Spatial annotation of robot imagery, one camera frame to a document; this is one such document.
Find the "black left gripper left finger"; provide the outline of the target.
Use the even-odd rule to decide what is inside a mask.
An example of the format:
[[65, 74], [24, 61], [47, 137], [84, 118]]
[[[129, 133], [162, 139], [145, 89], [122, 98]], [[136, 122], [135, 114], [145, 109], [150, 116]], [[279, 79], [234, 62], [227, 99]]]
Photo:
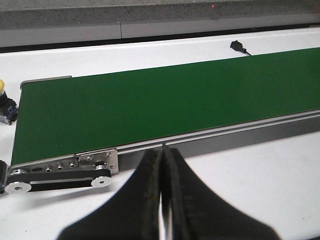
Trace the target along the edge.
[[159, 239], [160, 152], [147, 150], [127, 182], [97, 210], [66, 227], [60, 240]]

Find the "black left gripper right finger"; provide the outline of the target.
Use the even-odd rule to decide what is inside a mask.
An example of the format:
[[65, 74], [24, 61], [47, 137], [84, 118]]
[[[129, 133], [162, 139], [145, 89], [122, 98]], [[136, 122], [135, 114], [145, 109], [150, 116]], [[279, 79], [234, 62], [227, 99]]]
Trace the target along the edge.
[[268, 225], [248, 216], [212, 191], [176, 148], [161, 160], [162, 214], [171, 240], [278, 240]]

